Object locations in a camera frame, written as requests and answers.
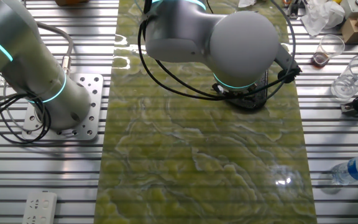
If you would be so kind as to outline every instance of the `power strip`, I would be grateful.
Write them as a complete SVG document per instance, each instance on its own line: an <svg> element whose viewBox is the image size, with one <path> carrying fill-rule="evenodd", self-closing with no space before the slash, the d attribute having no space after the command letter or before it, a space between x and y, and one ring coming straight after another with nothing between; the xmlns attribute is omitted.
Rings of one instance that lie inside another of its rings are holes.
<svg viewBox="0 0 358 224"><path fill-rule="evenodd" d="M31 192L25 203L22 224L53 224L57 194Z"/></svg>

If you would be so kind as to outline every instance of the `clear plastic cup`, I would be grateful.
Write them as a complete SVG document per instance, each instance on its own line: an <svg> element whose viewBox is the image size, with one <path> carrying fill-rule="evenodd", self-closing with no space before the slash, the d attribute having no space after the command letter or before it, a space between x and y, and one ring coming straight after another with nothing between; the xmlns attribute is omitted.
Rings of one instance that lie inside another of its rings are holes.
<svg viewBox="0 0 358 224"><path fill-rule="evenodd" d="M331 85L331 93L341 100L348 100L358 92L358 56L352 58L347 68Z"/></svg>
<svg viewBox="0 0 358 224"><path fill-rule="evenodd" d="M343 40L335 35L325 35L320 40L316 52L313 55L312 64L315 67L324 67L329 59L338 56L345 50L345 43Z"/></svg>

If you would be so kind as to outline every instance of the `metal mounting plate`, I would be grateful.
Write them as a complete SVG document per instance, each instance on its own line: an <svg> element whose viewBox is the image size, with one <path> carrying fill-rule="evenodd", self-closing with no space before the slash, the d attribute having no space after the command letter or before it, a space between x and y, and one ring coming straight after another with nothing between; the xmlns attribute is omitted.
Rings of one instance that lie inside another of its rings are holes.
<svg viewBox="0 0 358 224"><path fill-rule="evenodd" d="M71 79L83 85L90 97L91 105L89 113L79 125L66 130L50 130L42 139L53 141L90 141L97 137L99 128L99 114L102 100L103 76L100 74L71 74ZM29 103L25 114L24 128L35 129L41 125L35 115L34 107ZM40 134L41 130L27 132L23 131L25 139L34 139Z"/></svg>

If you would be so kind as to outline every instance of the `plastic water bottle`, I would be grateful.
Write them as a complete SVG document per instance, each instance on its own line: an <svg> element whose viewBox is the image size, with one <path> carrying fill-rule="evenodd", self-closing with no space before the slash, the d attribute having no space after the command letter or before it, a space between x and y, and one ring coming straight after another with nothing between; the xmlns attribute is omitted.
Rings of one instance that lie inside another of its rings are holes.
<svg viewBox="0 0 358 224"><path fill-rule="evenodd" d="M331 171L333 183L336 185L348 185L358 181L358 157L334 166Z"/></svg>

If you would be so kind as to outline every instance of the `marble surface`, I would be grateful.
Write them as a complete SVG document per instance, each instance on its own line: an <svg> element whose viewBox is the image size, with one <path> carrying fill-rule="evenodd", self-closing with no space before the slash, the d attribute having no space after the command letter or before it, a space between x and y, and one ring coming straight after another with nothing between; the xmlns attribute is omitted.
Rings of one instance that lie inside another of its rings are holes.
<svg viewBox="0 0 358 224"><path fill-rule="evenodd" d="M236 5L211 7L229 14ZM271 3L249 9L288 42ZM132 0L120 1L95 223L316 223L295 84L253 113L167 92L140 64L139 16ZM164 84L192 93L145 59ZM213 93L204 65L165 65ZM279 71L271 66L270 81Z"/></svg>

